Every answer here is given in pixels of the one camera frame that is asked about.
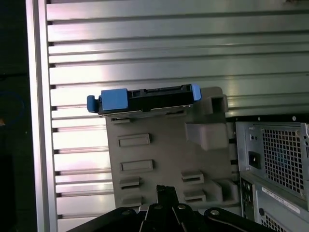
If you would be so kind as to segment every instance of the computer tower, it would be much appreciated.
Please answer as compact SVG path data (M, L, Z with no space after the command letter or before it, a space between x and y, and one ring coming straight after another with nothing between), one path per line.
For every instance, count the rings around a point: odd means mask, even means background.
M309 228L309 115L237 117L242 215L280 232Z

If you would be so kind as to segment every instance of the metal ventilation grille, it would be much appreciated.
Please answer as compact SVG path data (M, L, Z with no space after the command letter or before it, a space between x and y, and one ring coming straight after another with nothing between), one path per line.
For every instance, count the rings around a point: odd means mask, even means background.
M265 172L269 179L297 193L304 189L300 139L294 131L263 131Z
M283 227L281 227L272 217L265 214L265 218L262 219L262 225L278 232L287 232Z

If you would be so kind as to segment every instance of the blue drive tray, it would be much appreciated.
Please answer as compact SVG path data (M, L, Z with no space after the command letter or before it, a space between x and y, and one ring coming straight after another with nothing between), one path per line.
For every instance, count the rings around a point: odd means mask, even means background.
M182 85L128 91L125 88L101 91L98 99L87 97L91 113L115 118L140 118L175 113L201 100L198 85Z

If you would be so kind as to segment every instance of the white label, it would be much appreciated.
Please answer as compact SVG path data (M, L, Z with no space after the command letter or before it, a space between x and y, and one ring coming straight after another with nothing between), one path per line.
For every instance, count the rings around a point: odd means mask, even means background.
M295 207L294 205L288 203L286 200L282 199L281 197L277 196L275 193L267 190L266 188L262 188L262 191L264 193L266 193L267 195L271 196L272 198L276 199L278 202L284 204L286 207L292 209L293 211L297 212L298 214L300 214L300 210Z

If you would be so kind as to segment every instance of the dark background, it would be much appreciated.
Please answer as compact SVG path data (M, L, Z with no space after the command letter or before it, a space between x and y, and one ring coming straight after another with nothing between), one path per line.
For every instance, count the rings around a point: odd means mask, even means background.
M18 121L0 128L1 136L5 136L6 146L5 152L0 149L0 155L6 153L13 158L15 186L15 193L3 185L1 192L7 196L14 194L15 206L11 204L11 208L15 207L17 222L12 231L35 232L37 229L25 2L26 0L0 1L0 118L9 122L22 110L20 100L14 95L4 95L4 91L18 94L25 105L23 115ZM8 207L8 198L1 198L1 201L5 208ZM5 208L2 208L3 213L8 211Z

